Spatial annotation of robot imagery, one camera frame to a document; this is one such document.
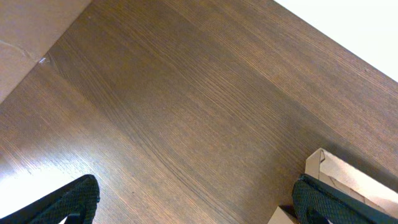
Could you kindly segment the brown cardboard box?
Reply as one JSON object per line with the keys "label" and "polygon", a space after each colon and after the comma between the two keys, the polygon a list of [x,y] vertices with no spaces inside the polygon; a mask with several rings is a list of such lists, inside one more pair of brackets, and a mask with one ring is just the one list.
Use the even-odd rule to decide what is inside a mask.
{"label": "brown cardboard box", "polygon": [[[397,192],[325,149],[319,148],[307,158],[303,174],[397,219]],[[300,223],[293,204],[276,208],[268,224],[278,223]]]}

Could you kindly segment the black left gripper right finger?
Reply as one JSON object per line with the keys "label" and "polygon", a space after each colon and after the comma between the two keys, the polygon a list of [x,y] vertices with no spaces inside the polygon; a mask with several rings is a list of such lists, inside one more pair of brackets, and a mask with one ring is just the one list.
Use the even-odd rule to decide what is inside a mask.
{"label": "black left gripper right finger", "polygon": [[307,174],[294,183],[292,199],[300,223],[397,223],[396,218]]}

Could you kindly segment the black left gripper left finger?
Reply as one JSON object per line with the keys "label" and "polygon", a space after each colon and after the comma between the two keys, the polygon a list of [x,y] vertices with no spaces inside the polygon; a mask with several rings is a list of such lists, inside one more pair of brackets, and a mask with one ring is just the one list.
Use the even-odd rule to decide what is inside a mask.
{"label": "black left gripper left finger", "polygon": [[99,201],[98,181],[86,174],[1,218],[1,223],[92,224]]}

